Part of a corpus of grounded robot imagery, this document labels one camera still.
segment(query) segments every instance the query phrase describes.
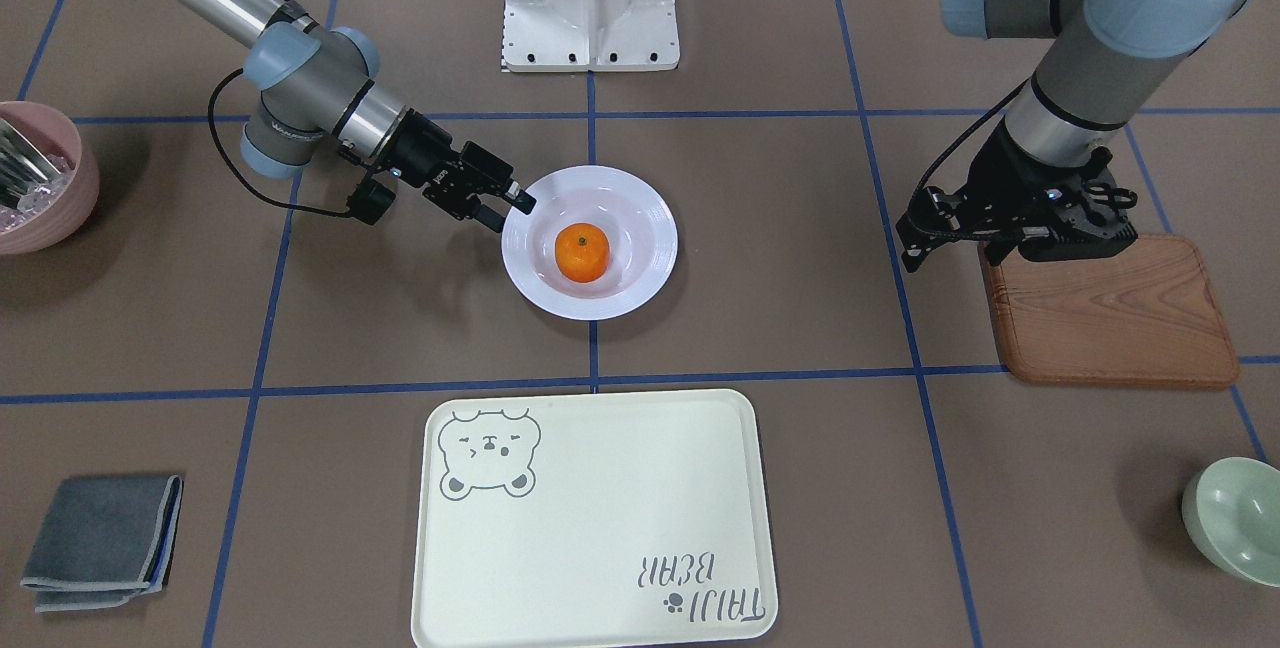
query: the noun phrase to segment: bear drawing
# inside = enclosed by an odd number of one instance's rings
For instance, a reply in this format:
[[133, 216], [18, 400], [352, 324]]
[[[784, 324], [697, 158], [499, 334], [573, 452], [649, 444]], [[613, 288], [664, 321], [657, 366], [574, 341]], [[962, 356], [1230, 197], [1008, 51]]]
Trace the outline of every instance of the bear drawing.
[[474, 488], [503, 488], [513, 498], [534, 489], [534, 448], [543, 438], [529, 409], [453, 411], [438, 438], [444, 453], [440, 490], [461, 501]]

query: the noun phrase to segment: tangerine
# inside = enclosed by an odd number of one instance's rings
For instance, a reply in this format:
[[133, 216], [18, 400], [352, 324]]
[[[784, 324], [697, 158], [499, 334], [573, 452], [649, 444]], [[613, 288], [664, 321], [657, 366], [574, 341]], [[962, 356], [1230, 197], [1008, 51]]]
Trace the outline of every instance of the tangerine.
[[590, 223], [575, 223], [556, 236], [556, 268], [576, 283], [590, 283], [609, 268], [609, 239]]

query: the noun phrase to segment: brown wooden tray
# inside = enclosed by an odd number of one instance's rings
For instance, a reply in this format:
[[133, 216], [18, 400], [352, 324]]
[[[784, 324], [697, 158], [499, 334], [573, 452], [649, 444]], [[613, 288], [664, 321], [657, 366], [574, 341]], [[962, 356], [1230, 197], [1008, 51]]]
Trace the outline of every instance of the brown wooden tray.
[[1029, 383], [1221, 389], [1240, 362], [1197, 247], [1142, 236], [1119, 256], [992, 266], [1000, 356]]

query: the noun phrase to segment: folded cloth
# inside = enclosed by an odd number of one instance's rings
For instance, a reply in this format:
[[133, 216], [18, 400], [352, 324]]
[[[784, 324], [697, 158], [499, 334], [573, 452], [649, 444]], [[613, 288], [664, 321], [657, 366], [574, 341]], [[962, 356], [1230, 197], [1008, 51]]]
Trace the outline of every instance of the folded cloth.
[[178, 475], [64, 480], [23, 571], [36, 611], [108, 608], [160, 590], [180, 503]]

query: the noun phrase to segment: light green bowl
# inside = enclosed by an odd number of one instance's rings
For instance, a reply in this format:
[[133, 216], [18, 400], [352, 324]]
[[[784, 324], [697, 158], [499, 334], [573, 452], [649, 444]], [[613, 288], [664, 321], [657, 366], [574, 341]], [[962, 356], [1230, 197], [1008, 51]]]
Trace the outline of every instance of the light green bowl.
[[1183, 521], [1213, 565], [1280, 588], [1280, 470], [1252, 458], [1207, 466], [1183, 492]]

